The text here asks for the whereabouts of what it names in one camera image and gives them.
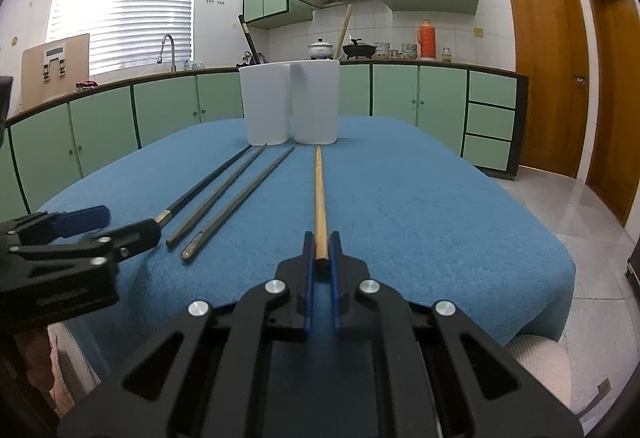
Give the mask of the person left hand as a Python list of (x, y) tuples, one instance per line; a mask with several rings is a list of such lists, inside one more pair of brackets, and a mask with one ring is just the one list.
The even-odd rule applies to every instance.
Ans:
[(50, 408), (60, 418), (55, 388), (58, 387), (55, 368), (52, 363), (52, 348), (49, 332), (46, 328), (36, 328), (14, 336), (18, 351), (25, 361), (26, 376), (29, 384), (35, 387)]

